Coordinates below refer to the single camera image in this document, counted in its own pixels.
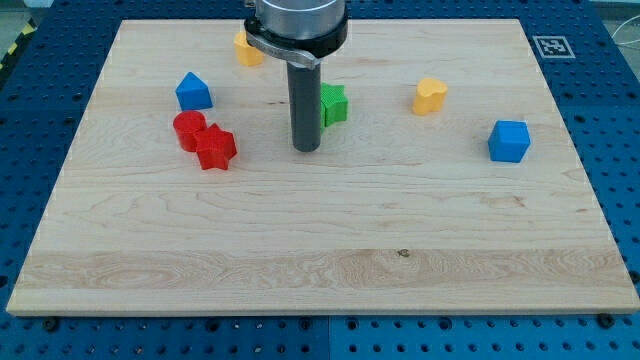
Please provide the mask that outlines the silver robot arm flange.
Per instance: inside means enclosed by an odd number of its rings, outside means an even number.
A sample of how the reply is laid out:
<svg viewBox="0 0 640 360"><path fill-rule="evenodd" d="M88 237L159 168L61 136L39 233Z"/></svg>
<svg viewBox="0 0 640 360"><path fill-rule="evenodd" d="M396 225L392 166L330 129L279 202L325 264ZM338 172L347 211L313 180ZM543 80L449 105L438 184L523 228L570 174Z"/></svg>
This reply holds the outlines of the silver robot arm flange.
<svg viewBox="0 0 640 360"><path fill-rule="evenodd" d="M348 11L344 0L257 0L244 27L252 47L313 70L345 42Z"/></svg>

